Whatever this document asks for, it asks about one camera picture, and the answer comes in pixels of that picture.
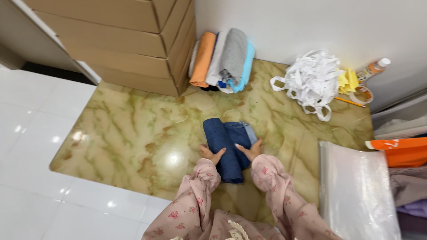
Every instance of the hand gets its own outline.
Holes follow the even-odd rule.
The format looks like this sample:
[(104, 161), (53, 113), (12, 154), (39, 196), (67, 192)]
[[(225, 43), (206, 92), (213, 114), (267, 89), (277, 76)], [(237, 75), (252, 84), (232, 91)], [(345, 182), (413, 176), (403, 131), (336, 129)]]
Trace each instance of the hand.
[(261, 155), (264, 150), (263, 140), (258, 139), (256, 143), (254, 143), (251, 147), (251, 149), (246, 149), (243, 146), (239, 144), (235, 144), (236, 148), (242, 151), (246, 157), (249, 159), (249, 161), (253, 161), (258, 155)]
[(200, 149), (200, 156), (202, 156), (202, 158), (206, 158), (211, 160), (215, 165), (219, 162), (219, 160), (221, 159), (221, 156), (225, 153), (225, 151), (227, 150), (226, 148), (221, 149), (217, 154), (213, 154), (209, 149), (208, 146), (206, 144), (201, 144), (199, 146)]

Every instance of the white tile floor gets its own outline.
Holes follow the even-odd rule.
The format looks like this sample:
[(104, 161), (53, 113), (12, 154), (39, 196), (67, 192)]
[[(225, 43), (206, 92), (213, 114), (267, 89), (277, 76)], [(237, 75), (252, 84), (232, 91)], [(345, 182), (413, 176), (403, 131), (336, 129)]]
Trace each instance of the white tile floor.
[(170, 203), (49, 170), (95, 88), (0, 68), (1, 240), (140, 240)]

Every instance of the orange folded shirt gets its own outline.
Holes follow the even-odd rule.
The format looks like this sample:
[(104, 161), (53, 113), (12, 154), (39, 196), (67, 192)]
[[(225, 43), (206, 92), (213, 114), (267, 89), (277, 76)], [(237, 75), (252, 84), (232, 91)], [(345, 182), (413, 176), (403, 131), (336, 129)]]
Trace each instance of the orange folded shirt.
[(194, 86), (203, 88), (209, 86), (205, 81), (209, 65), (211, 64), (215, 41), (216, 35), (211, 32), (205, 32), (200, 38), (199, 49), (197, 50), (196, 60), (194, 61), (193, 75), (190, 79), (190, 83)]
[(370, 149), (384, 150), (389, 167), (419, 167), (427, 162), (427, 138), (373, 140), (365, 143)]

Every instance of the bottle cap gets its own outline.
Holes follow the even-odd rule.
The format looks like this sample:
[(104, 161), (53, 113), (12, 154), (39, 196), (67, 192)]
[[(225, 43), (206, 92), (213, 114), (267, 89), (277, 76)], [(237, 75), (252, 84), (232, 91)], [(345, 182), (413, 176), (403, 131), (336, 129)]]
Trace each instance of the bottle cap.
[(392, 61), (390, 61), (390, 59), (381, 59), (378, 61), (378, 65), (382, 66), (382, 67), (387, 67), (387, 65), (389, 65)]

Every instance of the green marble floor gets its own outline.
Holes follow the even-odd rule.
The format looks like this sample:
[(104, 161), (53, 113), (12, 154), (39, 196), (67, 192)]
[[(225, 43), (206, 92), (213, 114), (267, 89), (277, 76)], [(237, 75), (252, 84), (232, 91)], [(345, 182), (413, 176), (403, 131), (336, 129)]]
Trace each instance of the green marble floor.
[[(173, 200), (182, 177), (199, 159), (206, 143), (202, 122), (243, 120), (264, 139), (265, 153), (283, 163), (295, 188), (318, 204), (319, 140), (367, 150), (373, 139), (369, 108), (333, 100), (329, 122), (305, 114), (269, 80), (284, 76), (286, 65), (254, 60), (249, 84), (237, 94), (189, 88), (184, 97), (168, 97), (102, 82), (53, 159), (52, 171)], [(273, 218), (249, 169), (245, 183), (220, 184), (212, 208), (250, 221)]]

